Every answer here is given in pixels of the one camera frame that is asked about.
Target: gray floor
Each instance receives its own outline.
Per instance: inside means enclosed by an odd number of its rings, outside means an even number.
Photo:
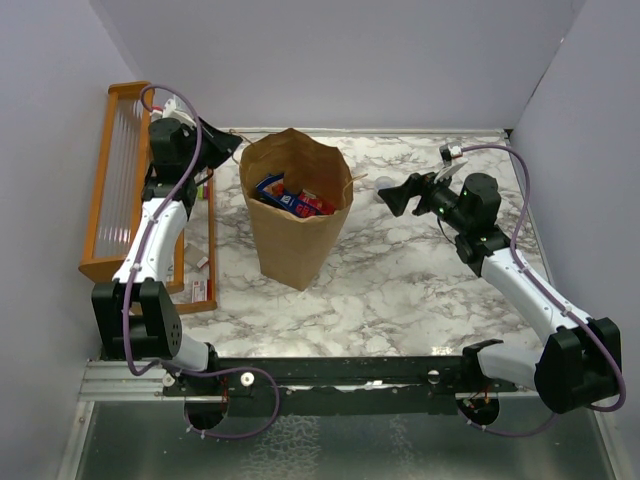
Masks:
[[[496,426],[522,431],[548,417],[533,397],[505,398]],[[220,425],[246,431],[262,419]],[[280,417],[244,441],[186,433],[182,405],[98,403],[79,479],[585,480],[613,478],[592,412],[562,416],[544,434],[503,439],[458,416]]]

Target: frosted glass panel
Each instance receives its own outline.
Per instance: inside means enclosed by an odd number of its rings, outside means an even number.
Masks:
[[[105,179],[96,258],[124,255],[131,242],[131,209],[137,168],[142,106],[138,100],[118,101]]]

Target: white wall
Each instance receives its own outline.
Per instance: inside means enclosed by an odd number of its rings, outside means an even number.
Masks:
[[[339,128],[515,126],[583,2],[92,0],[214,124]]]
[[[99,341],[77,272],[106,89],[130,81],[84,0],[0,6],[0,476],[54,478]]]
[[[557,286],[623,335],[640,473],[640,3],[588,0],[513,135]]]

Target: tabletop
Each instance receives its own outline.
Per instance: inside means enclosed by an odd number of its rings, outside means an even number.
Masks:
[[[435,216],[411,215],[411,203],[395,218],[373,189],[383,175],[399,184],[411,173],[439,169],[438,148],[445,143],[504,145],[503,133],[311,136],[338,147],[354,177],[367,174],[354,184],[351,211],[318,276],[299,292],[260,273],[238,166],[228,161],[215,173],[218,308],[182,316],[185,333],[227,357],[450,355],[491,338],[540,346],[504,297],[459,260]],[[509,155],[483,150],[465,159],[451,188],[458,191],[473,172],[495,177],[502,196],[498,224],[510,235],[522,193]],[[205,203],[198,202],[186,229],[187,241],[204,251]],[[453,238],[455,232],[444,228]],[[529,221],[518,246],[544,275]],[[191,274],[187,269],[187,282]]]

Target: wooden frame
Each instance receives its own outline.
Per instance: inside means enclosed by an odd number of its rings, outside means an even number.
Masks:
[[[112,145],[114,142],[120,141],[117,135],[114,135],[114,126],[118,112],[120,101],[135,101],[139,98],[141,90],[149,85],[149,82],[132,82],[111,85],[109,87],[109,98],[107,101],[107,109],[102,131],[102,142],[100,145],[100,153],[98,156],[98,166],[96,169],[96,178],[89,207],[89,221],[87,224],[87,233],[85,236],[82,260],[78,270],[92,281],[109,282],[114,273],[120,268],[126,254],[115,256],[99,256],[96,253],[96,241],[100,229],[100,218],[104,204],[105,184],[109,173],[109,158],[112,153]],[[153,101],[153,91],[145,94],[145,100],[151,104]],[[142,211],[142,198],[140,192],[144,186],[144,178],[149,165],[149,124],[151,123],[151,115],[144,108],[141,109],[139,127],[131,128],[128,132],[120,135],[129,134],[127,137],[131,139],[137,135],[137,149],[135,156],[135,165],[133,165],[133,192],[131,205],[131,221],[130,230],[128,232],[129,240],[135,238],[138,225],[140,224],[140,215]],[[174,274],[173,280],[167,283],[167,290],[170,293],[180,292],[184,289],[184,232],[178,237],[174,253]]]
[[[218,308],[217,302],[217,291],[216,291],[216,222],[215,222],[215,205],[214,205],[214,176],[213,170],[209,170],[212,177],[207,181],[207,188],[209,190],[209,197],[207,199],[207,226],[209,229],[209,242],[208,242],[208,252],[207,257],[209,258],[209,283],[211,284],[211,294],[210,298],[205,300],[204,302],[194,302],[194,303],[178,303],[176,304],[176,310],[179,315],[186,315],[189,313],[198,313],[198,312],[207,312],[210,310],[215,310]]]

